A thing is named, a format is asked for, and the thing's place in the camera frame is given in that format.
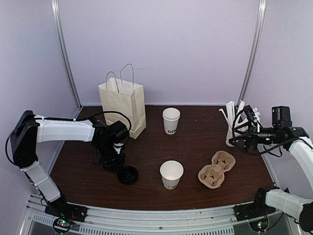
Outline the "white paper cup stack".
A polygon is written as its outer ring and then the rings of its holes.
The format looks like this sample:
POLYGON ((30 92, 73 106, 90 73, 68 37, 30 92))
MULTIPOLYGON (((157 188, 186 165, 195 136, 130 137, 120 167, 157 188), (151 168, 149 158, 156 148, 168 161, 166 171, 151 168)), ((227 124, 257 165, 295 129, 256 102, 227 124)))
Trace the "white paper cup stack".
POLYGON ((162 112, 164 131, 167 135, 173 135, 177 131, 180 111, 176 108, 166 108, 162 112))

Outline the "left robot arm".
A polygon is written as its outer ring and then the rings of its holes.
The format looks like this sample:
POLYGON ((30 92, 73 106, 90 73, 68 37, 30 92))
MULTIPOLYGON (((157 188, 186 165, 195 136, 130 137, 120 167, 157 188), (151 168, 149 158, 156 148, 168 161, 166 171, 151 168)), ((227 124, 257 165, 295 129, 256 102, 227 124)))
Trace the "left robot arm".
POLYGON ((126 155, 122 141, 130 136, 131 127, 130 123, 125 125, 119 120, 106 125, 96 115, 79 119, 50 118, 27 110, 5 142, 11 145, 12 156, 8 160, 25 173, 59 217, 66 217, 71 211, 70 206, 40 164, 36 144, 46 141, 91 142, 100 154, 99 164, 115 172, 124 164, 126 155))

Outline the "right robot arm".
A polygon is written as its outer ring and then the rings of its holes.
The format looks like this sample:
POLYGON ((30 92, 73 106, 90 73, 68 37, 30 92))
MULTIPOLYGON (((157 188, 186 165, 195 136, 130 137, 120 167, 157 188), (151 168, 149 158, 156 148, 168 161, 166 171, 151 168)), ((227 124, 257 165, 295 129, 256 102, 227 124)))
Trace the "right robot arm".
POLYGON ((313 141, 294 126, 288 106, 271 109, 272 126, 260 124, 259 113, 246 105, 233 121, 231 141, 243 153, 263 155, 276 180, 257 190, 252 203, 234 208, 238 220, 267 216, 280 211, 309 234, 313 233, 313 141))

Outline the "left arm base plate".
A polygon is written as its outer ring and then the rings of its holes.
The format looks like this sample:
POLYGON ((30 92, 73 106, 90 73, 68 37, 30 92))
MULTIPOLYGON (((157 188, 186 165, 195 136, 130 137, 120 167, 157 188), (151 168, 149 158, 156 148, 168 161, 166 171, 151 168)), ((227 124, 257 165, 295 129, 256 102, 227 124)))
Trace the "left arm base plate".
POLYGON ((74 204, 67 204, 63 212, 57 212, 52 206, 45 207, 45 213, 55 216, 52 222, 52 228, 59 234, 65 234, 73 228, 78 228, 78 222, 84 222, 87 216, 88 208, 74 204))

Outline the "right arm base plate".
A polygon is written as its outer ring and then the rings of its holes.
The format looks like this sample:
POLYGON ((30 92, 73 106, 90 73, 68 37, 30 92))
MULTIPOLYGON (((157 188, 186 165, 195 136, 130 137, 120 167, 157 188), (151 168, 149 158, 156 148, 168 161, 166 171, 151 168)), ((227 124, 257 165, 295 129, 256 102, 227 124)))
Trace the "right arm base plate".
POLYGON ((250 229, 258 234, 269 229, 268 216, 276 212, 276 209, 273 207, 258 205, 254 202, 236 204, 233 210, 238 222, 247 221, 250 229))

